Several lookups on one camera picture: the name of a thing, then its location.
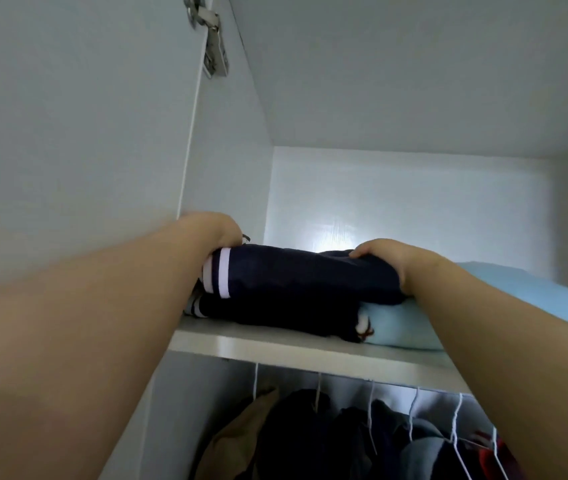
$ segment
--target light blue fabric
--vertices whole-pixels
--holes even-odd
[[[515,267],[483,262],[458,263],[466,271],[510,295],[568,322],[568,288]],[[413,298],[401,305],[362,303],[360,316],[368,316],[375,333],[367,344],[442,350],[426,315]]]

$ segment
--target cabinet door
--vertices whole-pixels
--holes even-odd
[[[205,35],[182,0],[0,0],[0,282],[176,216]]]

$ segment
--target white shelf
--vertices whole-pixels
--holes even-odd
[[[443,352],[351,344],[279,328],[182,317],[168,349],[379,383],[470,392]]]

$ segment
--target forearm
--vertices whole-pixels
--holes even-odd
[[[443,258],[407,279],[529,477],[568,478],[568,323]]]
[[[14,412],[0,438],[25,458],[56,458],[46,470],[0,451],[2,468],[99,474],[218,246],[207,226],[180,219],[0,290],[0,410]]]

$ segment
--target metal hinge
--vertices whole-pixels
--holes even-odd
[[[222,23],[214,11],[204,7],[204,0],[184,0],[188,20],[195,27],[195,22],[208,29],[206,52],[204,53],[204,72],[208,77],[228,75],[228,57],[222,39]]]

